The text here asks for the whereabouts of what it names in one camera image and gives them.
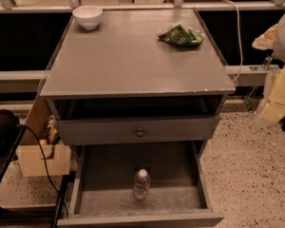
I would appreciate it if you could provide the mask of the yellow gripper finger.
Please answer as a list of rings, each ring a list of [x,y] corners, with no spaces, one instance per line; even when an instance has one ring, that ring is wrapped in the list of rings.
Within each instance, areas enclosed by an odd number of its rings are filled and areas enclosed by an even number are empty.
[[[265,79],[264,98],[260,105],[259,118],[275,124],[285,117],[285,67],[271,72]]]
[[[260,50],[272,49],[274,47],[276,28],[277,25],[273,25],[259,35],[252,43],[252,47]]]

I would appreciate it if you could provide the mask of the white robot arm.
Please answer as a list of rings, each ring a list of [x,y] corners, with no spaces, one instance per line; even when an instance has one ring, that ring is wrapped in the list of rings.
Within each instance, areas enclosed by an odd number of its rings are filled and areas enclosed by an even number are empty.
[[[256,49],[271,49],[272,57],[284,66],[278,72],[269,72],[256,118],[262,124],[277,124],[285,117],[285,13],[277,24],[268,28],[252,43]]]

